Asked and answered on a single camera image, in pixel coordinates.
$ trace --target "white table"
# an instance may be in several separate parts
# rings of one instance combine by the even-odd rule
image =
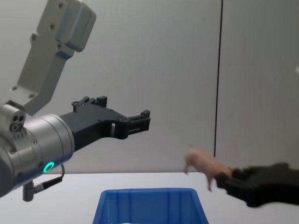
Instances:
[[[35,183],[54,176],[57,175],[43,175]],[[0,223],[91,224],[102,191],[164,187],[195,189],[210,224],[299,223],[299,206],[273,203],[251,209],[215,185],[209,192],[205,177],[199,173],[65,175],[62,183],[35,195],[32,202],[22,201],[22,188],[1,198]]]

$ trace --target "bolt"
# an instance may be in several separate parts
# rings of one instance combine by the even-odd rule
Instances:
[[[19,130],[20,130],[20,127],[17,124],[12,124],[10,126],[10,131],[12,131],[12,132],[17,132]]]
[[[31,36],[31,39],[32,39],[33,41],[35,41],[35,40],[36,40],[36,34],[33,34],[33,35]]]
[[[64,4],[63,4],[62,2],[60,2],[60,3],[58,4],[58,9],[61,9],[63,6],[64,6]]]
[[[54,23],[51,23],[51,25],[50,25],[50,29],[51,29],[51,30],[54,30],[54,28],[55,28],[55,24],[54,24]]]
[[[29,99],[32,99],[33,97],[35,97],[35,94],[33,94],[33,93],[31,93],[31,94],[28,96]]]

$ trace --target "white wall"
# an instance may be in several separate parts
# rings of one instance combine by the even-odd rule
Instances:
[[[299,168],[299,1],[224,0],[216,155]]]
[[[213,152],[220,0],[86,0],[97,14],[90,40],[70,59],[38,115],[70,112],[84,96],[108,96],[127,116],[151,110],[150,131],[100,140],[75,153],[69,173],[181,171],[189,144]],[[0,96],[20,74],[46,0],[0,7]]]

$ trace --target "blue plastic container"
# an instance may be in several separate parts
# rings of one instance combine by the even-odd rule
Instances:
[[[121,189],[101,194],[93,224],[208,224],[193,189]]]

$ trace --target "cable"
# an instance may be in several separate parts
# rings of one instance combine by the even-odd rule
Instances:
[[[65,168],[64,168],[63,164],[61,164],[61,170],[62,170],[62,172],[61,172],[60,177],[57,177],[57,178],[54,178],[52,180],[49,180],[49,181],[46,181],[46,182],[43,182],[43,183],[40,183],[40,184],[36,185],[34,187],[34,193],[37,194],[37,193],[39,193],[43,190],[46,190],[46,189],[54,186],[55,184],[58,184],[58,183],[62,182],[62,179],[65,175]]]
[[[62,170],[61,178],[63,178],[63,177],[64,177],[64,174],[65,174],[64,164],[61,164],[61,170]]]
[[[218,118],[218,95],[219,95],[219,73],[220,73],[220,57],[221,57],[222,18],[223,18],[223,0],[221,0],[220,34],[219,34],[219,48],[218,48],[218,71],[217,71],[215,133],[214,133],[214,157],[216,157],[216,143],[217,143],[216,141],[217,141],[217,118]]]

